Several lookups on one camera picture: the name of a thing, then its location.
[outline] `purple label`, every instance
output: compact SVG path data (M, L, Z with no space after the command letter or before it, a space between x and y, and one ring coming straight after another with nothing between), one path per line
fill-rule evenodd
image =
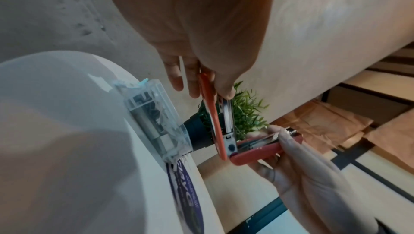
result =
M192 233L204 234L203 214L190 176L181 160L177 162L176 171L172 167L173 165L167 164L169 183L179 216Z

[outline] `transparent plastic container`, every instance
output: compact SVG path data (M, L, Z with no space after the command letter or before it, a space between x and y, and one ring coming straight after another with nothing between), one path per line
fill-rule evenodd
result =
M134 119L165 162L176 161L193 151L190 137L161 82L116 83Z

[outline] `hand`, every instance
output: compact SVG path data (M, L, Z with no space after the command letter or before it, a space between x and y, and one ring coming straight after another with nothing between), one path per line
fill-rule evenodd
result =
M200 95L197 74L210 72L216 91L234 96L233 84L251 68L261 47L272 0L113 0L129 23L158 51L174 89Z
M300 224L310 233L375 234L378 224L356 197L341 171L313 149L297 143L279 126L268 133L279 133L284 154L249 166L270 181L280 198ZM248 137L266 135L254 132Z

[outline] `artificial plant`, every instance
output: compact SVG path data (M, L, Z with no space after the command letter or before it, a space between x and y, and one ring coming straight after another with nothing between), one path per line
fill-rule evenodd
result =
M236 94L232 100L236 140L244 140L248 132L253 132L268 126L260 113L261 110L266 109L269 105L263 105L263 99L259 100L257 98L255 90L251 89L249 91L241 89L240 85L242 82L240 81L234 84ZM216 104L216 108L217 112L220 112L218 104ZM206 130L211 132L211 121L204 101L198 106L198 115Z

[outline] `brown paper bag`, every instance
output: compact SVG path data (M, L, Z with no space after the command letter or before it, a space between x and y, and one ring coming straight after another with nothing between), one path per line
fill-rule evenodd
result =
M324 154L371 123L369 118L314 99L271 124L296 129L303 134L306 143Z
M414 109L381 125L364 137L414 168Z

